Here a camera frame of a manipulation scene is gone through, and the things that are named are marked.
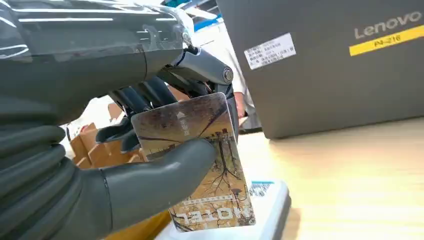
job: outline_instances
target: yellow label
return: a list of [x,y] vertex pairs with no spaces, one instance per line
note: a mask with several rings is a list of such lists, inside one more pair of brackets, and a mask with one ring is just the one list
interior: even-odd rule
[[355,56],[377,49],[390,47],[396,44],[404,43],[424,37],[424,25],[410,28],[390,35],[382,36],[374,40],[366,41],[349,47],[350,55]]

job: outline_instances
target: gray laptop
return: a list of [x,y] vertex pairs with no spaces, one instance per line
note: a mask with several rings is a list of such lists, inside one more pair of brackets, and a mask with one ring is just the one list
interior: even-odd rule
[[424,115],[423,0],[217,0],[267,138]]

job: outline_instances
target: person's hand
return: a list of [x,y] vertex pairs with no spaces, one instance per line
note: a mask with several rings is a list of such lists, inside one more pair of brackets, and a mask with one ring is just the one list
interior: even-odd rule
[[244,104],[244,95],[241,92],[234,92],[235,105],[237,107],[238,118],[243,118],[245,116],[245,104]]

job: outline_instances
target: lenovo logo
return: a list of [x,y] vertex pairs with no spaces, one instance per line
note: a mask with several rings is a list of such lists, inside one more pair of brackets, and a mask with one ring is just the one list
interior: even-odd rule
[[417,22],[421,19],[422,16],[423,15],[421,14],[421,12],[414,11],[414,12],[405,14],[405,16],[390,18],[386,22],[379,22],[373,26],[367,26],[361,31],[355,28],[355,38],[361,39],[361,38],[364,38],[365,36],[371,36],[373,34],[385,32],[387,29],[394,29],[399,25],[403,26],[409,22]]

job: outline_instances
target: transparent plastic cover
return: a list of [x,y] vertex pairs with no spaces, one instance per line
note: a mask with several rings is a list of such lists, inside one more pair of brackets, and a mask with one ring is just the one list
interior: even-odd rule
[[130,1],[0,0],[0,60],[67,61],[182,49],[191,44],[183,15]]

